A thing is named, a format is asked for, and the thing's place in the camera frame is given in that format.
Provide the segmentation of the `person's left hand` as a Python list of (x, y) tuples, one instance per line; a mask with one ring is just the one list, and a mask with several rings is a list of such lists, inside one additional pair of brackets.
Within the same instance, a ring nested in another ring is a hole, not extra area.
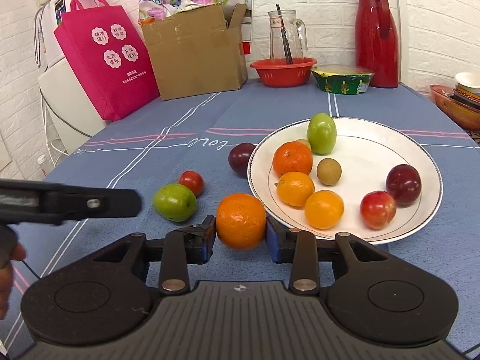
[(13, 268), (11, 261), (22, 261), (26, 257), (26, 251), (22, 244), (18, 243), (13, 249), (9, 263), (0, 270), (0, 320), (3, 320), (9, 309), (9, 297), (13, 285)]

